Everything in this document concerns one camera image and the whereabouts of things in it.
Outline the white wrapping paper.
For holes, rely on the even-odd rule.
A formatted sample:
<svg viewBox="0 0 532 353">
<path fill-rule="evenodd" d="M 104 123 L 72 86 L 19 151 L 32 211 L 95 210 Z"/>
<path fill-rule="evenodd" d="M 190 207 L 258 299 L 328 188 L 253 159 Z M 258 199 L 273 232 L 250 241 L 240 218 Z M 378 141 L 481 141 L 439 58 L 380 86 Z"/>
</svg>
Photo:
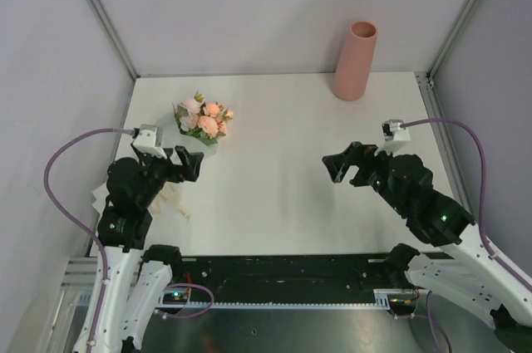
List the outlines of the white wrapping paper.
<svg viewBox="0 0 532 353">
<path fill-rule="evenodd" d="M 178 127 L 172 115 L 165 115 L 161 117 L 156 123 L 163 130 L 162 145 L 164 148 L 170 148 L 175 145 L 184 146 L 189 152 L 203 152 L 204 159 L 207 159 L 217 153 L 218 145 L 204 145 L 195 138 L 182 135 L 178 131 Z M 108 195 L 106 186 L 102 184 L 98 188 L 92 191 L 95 201 L 92 207 L 102 214 L 104 209 L 104 198 Z M 166 206 L 162 207 L 163 213 L 172 212 Z"/>
</svg>

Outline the cream printed ribbon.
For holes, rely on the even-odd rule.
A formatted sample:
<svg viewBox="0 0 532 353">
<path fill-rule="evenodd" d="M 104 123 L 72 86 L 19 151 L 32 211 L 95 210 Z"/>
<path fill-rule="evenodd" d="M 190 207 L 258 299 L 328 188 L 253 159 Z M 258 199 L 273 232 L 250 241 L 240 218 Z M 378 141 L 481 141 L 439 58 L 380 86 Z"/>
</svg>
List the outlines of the cream printed ribbon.
<svg viewBox="0 0 532 353">
<path fill-rule="evenodd" d="M 159 215 L 163 213 L 162 207 L 166 206 L 174 213 L 181 215 L 187 222 L 191 219 L 191 213 L 181 204 L 181 193 L 178 184 L 167 183 L 155 196 L 150 204 L 150 213 Z"/>
</svg>

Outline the pink flower bouquet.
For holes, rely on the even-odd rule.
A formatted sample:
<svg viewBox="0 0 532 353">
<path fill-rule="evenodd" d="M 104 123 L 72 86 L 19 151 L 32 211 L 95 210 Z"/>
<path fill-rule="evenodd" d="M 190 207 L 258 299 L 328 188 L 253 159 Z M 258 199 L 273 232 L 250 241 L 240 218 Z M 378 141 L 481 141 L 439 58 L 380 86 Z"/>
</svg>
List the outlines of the pink flower bouquet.
<svg viewBox="0 0 532 353">
<path fill-rule="evenodd" d="M 218 144 L 227 135 L 227 122 L 233 118 L 234 112 L 230 108 L 217 101 L 207 101 L 199 92 L 174 105 L 178 131 L 204 145 Z"/>
</svg>

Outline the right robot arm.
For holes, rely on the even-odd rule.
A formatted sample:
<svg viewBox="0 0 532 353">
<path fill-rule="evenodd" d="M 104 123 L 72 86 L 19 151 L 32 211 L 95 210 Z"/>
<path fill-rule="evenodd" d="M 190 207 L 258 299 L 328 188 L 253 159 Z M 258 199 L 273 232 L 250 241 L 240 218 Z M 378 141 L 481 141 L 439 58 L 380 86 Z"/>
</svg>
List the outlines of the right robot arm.
<svg viewBox="0 0 532 353">
<path fill-rule="evenodd" d="M 513 352 L 531 350 L 531 278 L 480 236 L 480 225 L 454 199 L 433 187 L 433 173 L 415 154 L 388 154 L 375 145 L 351 143 L 342 153 L 323 157 L 334 183 L 357 167 L 354 187 L 369 186 L 406 221 L 422 243 L 457 261 L 464 274 L 441 270 L 420 254 L 383 267 L 392 287 L 418 283 L 462 306 L 494 330 Z"/>
</svg>

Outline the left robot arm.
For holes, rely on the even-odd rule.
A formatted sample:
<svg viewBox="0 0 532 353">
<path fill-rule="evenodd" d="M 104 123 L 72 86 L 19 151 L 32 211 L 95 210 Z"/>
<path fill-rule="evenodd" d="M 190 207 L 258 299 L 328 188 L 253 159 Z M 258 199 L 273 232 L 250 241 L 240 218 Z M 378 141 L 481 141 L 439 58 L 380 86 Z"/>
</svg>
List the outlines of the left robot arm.
<svg viewBox="0 0 532 353">
<path fill-rule="evenodd" d="M 145 247 L 149 207 L 165 184 L 196 181 L 203 158 L 176 146 L 164 149 L 161 157 L 138 151 L 135 158 L 109 166 L 108 196 L 97 229 L 96 280 L 75 352 L 140 351 L 165 287 L 184 276 L 177 247 Z"/>
</svg>

